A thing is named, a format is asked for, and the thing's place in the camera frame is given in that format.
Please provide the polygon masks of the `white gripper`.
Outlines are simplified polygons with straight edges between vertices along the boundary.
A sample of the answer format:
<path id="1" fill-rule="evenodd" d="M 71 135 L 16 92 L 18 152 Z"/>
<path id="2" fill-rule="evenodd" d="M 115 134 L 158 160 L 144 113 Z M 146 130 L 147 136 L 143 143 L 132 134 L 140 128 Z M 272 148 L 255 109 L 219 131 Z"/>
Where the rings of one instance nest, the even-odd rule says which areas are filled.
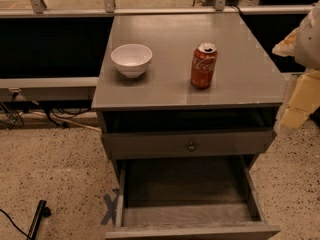
<path id="1" fill-rule="evenodd" d="M 277 134 L 289 134 L 300 128 L 320 107 L 320 5 L 274 46 L 272 53 L 295 57 L 295 61 L 307 69 L 301 75 L 288 78 L 274 130 Z"/>

